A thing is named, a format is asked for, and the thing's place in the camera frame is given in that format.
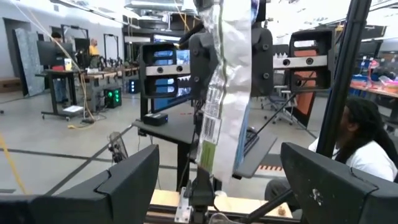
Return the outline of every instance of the small black box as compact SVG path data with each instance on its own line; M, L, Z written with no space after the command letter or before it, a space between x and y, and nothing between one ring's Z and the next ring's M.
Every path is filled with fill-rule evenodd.
M169 120L169 116L163 113L147 114L143 117L142 122L151 126L160 126Z

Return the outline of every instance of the monitor screen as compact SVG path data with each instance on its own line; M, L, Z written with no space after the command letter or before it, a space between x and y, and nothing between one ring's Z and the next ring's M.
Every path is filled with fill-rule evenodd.
M167 35L157 35L154 34L154 42L171 42L177 43L180 38L174 36L167 36ZM156 52L155 57L166 57L172 56L172 51L162 51ZM177 50L177 65L188 64L190 60L189 50ZM171 65L173 63L172 60L157 60L155 62L156 65ZM178 78L178 93L177 97L175 98L158 98L152 100L151 109L153 113L158 111L170 108L172 106L178 105L183 103L189 99L189 94L191 88L188 85L190 76L180 77ZM165 85L165 84L173 84L173 79L164 79L164 80L157 80L156 85ZM173 87L157 87L156 92L164 93L164 92L173 92Z

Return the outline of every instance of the black keyboard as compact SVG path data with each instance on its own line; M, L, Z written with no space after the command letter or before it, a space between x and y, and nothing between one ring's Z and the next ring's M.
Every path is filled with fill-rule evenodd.
M252 129L246 131L246 139L244 140L243 155L246 155L250 149L258 142L260 137Z

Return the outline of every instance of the man in yellow shirt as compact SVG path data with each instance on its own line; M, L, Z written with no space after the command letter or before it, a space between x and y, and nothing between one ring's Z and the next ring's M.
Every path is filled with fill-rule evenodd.
M91 40L91 44L90 44L90 56L100 55L100 52L98 51L97 45L98 45L97 40L96 39L92 39Z

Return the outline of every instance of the dreadlocks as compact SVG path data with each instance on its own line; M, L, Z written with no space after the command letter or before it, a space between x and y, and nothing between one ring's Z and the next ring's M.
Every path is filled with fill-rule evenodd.
M335 160L345 164L357 149L375 141L398 167L398 152L383 128L384 124L377 105L363 98L349 98L346 107L349 109L348 122L356 123L358 129L354 137L339 150Z

